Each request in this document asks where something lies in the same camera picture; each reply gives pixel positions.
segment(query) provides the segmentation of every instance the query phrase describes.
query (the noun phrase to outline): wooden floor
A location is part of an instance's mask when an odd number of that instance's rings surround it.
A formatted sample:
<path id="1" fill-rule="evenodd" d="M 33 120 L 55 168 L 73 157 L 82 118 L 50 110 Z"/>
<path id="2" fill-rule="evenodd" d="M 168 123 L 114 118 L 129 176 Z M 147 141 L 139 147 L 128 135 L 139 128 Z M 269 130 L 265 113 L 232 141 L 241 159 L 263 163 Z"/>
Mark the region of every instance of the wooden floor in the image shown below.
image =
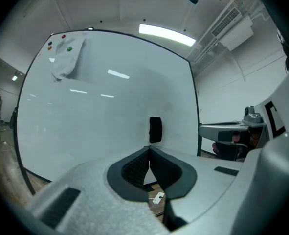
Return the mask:
<path id="1" fill-rule="evenodd" d="M 32 198 L 32 194 L 19 168 L 14 148 L 13 131 L 8 125 L 4 125 L 0 129 L 0 192 L 5 198 L 25 207 Z M 205 153 L 202 153 L 202 156 L 215 158 Z M 48 184 L 28 172 L 27 175 L 35 192 L 39 192 Z M 159 184 L 152 185 L 152 188 L 154 191 L 149 192 L 149 198 L 155 198 L 159 192 L 163 192 Z M 152 199 L 149 199 L 149 207 L 160 221 L 163 219 L 165 198 L 162 198 L 157 205 L 153 204 Z"/>
<path id="2" fill-rule="evenodd" d="M 13 132 L 8 126 L 0 131 L 0 192 L 12 202 L 26 206 L 30 193 L 19 168 L 14 148 Z"/>
<path id="3" fill-rule="evenodd" d="M 205 153 L 205 152 L 202 152 L 201 151 L 201 157 L 204 157 L 204 158 L 209 158 L 209 159 L 219 159 L 217 156 L 215 155 L 210 155 L 208 153 Z"/>

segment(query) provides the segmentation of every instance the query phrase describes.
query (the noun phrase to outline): air vent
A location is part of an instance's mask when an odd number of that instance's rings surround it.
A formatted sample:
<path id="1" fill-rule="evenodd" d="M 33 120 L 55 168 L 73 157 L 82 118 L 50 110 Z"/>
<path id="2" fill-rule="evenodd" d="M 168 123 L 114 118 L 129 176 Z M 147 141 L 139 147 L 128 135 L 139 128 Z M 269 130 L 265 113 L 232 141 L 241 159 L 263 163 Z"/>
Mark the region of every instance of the air vent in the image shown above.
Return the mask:
<path id="1" fill-rule="evenodd" d="M 236 8 L 230 10 L 230 12 L 221 20 L 221 22 L 212 30 L 212 35 L 216 38 L 220 38 L 225 34 L 240 18 L 242 14 Z"/>

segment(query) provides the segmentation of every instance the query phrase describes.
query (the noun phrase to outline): whiteboard frame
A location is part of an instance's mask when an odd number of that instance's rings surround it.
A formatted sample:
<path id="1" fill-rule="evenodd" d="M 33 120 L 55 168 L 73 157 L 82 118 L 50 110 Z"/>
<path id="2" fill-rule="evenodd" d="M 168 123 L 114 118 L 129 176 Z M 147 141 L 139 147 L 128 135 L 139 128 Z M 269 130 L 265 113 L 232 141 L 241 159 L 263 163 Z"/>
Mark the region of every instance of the whiteboard frame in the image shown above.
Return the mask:
<path id="1" fill-rule="evenodd" d="M 14 115 L 14 117 L 15 117 L 15 118 L 14 118 L 14 119 L 15 119 L 15 120 L 14 120 L 14 128 L 13 128 L 14 146 L 15 146 L 15 152 L 16 152 L 16 155 L 17 155 L 18 164 L 19 164 L 19 167 L 20 167 L 21 172 L 22 172 L 22 176 L 23 176 L 23 178 L 24 178 L 24 180 L 25 180 L 25 182 L 26 182 L 26 184 L 27 184 L 27 186 L 28 186 L 28 188 L 29 188 L 29 190 L 30 190 L 30 192 L 31 192 L 32 195 L 36 194 L 36 192 L 35 192 L 32 184 L 31 184 L 31 182 L 30 182 L 30 180 L 29 180 L 29 178 L 28 178 L 27 172 L 30 173 L 30 174 L 32 174 L 33 176 L 35 176 L 35 177 L 37 177 L 37 178 L 45 181 L 45 182 L 48 182 L 48 183 L 49 183 L 49 182 L 51 182 L 51 181 L 48 180 L 48 179 L 46 179 L 46 178 L 41 177 L 40 175 L 37 175 L 36 173 L 34 173 L 34 172 L 32 172 L 32 171 L 30 171 L 30 170 L 28 170 L 28 169 L 26 169 L 26 168 L 23 166 L 23 164 L 22 164 L 22 159 L 21 159 L 21 155 L 20 155 L 20 152 L 19 152 L 18 136 L 17 136 L 17 115 L 18 115 L 18 110 L 19 110 L 19 102 L 20 102 L 20 98 L 21 98 L 21 94 L 22 94 L 22 89 L 23 89 L 25 80 L 26 80 L 26 78 L 27 78 L 27 76 L 28 76 L 28 72 L 29 72 L 29 70 L 30 70 L 30 68 L 31 68 L 34 60 L 36 59 L 36 57 L 38 56 L 39 52 L 40 52 L 41 49 L 44 47 L 44 45 L 46 44 L 46 42 L 51 38 L 51 36 L 57 35 L 57 34 L 62 34 L 62 33 L 80 32 L 80 31 L 91 31 L 91 30 L 88 30 L 88 29 L 71 30 L 71 31 L 64 31 L 64 32 L 58 32 L 58 33 L 51 34 L 51 35 L 48 37 L 48 39 L 44 42 L 44 44 L 41 46 L 41 48 L 39 49 L 39 51 L 37 52 L 37 54 L 36 54 L 35 57 L 33 58 L 31 64 L 29 65 L 28 70 L 27 70 L 27 72 L 26 72 L 26 75 L 25 75 L 25 77 L 24 77 L 24 79 L 23 79 L 23 82 L 22 82 L 21 90 L 20 90 L 20 92 L 19 92 L 18 101 L 17 101 L 17 112 L 16 112 L 15 115 Z M 154 43 L 154 42 L 152 42 L 152 41 L 143 39 L 143 38 L 138 37 L 138 36 L 134 36 L 134 35 L 126 34 L 126 33 L 122 33 L 122 32 L 117 32 L 117 31 L 112 31 L 112 30 L 94 29 L 94 30 L 92 30 L 92 31 L 101 31 L 101 32 L 115 33 L 115 34 L 121 34 L 121 35 L 129 36 L 129 37 L 133 37 L 133 38 L 138 38 L 138 39 L 144 40 L 144 41 L 146 41 L 146 42 L 149 42 L 149 43 L 151 43 L 151 44 L 154 44 L 154 45 L 156 45 L 156 46 L 158 46 L 158 47 L 161 47 L 161 48 L 163 48 L 163 49 L 165 49 L 165 50 L 167 50 L 167 51 L 175 54 L 176 56 L 184 59 L 185 61 L 187 61 L 188 64 L 189 64 L 189 67 L 190 67 L 190 72 L 191 72 L 192 81 L 193 81 L 193 86 L 194 86 L 194 93 L 195 93 L 195 99 L 196 99 L 196 107 L 197 107 L 197 113 L 198 113 L 198 126 L 201 125 L 201 123 L 200 123 L 200 115 L 199 115 L 198 96 L 197 96 L 197 91 L 196 91 L 196 86 L 195 86 L 195 80 L 194 80 L 194 77 L 193 77 L 192 67 L 191 67 L 191 63 L 190 63 L 189 60 L 187 60 L 186 58 L 178 55 L 177 53 L 175 53 L 175 52 L 167 49 L 167 48 L 164 47 L 164 46 L 161 46 L 161 45 L 159 45 L 159 44 L 156 44 L 156 43 Z M 202 147 L 202 137 L 198 134 L 197 156 L 201 156 L 201 147 Z M 154 184 L 156 184 L 156 183 L 157 183 L 157 182 L 152 182 L 152 183 L 146 184 L 146 186 L 148 186 L 148 185 L 154 185 Z"/>

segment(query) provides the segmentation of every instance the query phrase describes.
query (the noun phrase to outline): whiteboard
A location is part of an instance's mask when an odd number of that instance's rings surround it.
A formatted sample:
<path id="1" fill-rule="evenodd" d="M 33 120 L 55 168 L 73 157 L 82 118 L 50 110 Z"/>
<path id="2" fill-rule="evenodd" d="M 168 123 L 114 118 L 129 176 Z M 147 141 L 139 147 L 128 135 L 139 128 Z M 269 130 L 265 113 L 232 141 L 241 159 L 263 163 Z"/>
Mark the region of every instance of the whiteboard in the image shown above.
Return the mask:
<path id="1" fill-rule="evenodd" d="M 17 140 L 24 168 L 54 181 L 86 161 L 138 151 L 150 145 L 150 117 L 162 120 L 156 145 L 197 155 L 197 99 L 187 60 L 140 38 L 86 31 L 74 70 L 54 81 L 55 49 L 64 34 L 76 40 L 83 32 L 52 35 L 22 87 Z M 149 171 L 145 184 L 153 181 Z"/>

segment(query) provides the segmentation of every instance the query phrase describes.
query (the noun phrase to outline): white cloth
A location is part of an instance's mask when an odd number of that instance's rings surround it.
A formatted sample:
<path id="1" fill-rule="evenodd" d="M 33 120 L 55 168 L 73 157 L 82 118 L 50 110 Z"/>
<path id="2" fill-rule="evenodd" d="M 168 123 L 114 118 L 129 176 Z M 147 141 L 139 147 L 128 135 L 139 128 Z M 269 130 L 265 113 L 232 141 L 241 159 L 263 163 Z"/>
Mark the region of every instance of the white cloth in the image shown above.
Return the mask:
<path id="1" fill-rule="evenodd" d="M 52 70 L 54 79 L 64 79 L 69 75 L 76 66 L 78 56 L 82 47 L 82 44 L 86 38 L 86 33 L 76 39 L 62 39 L 56 47 L 55 61 Z"/>

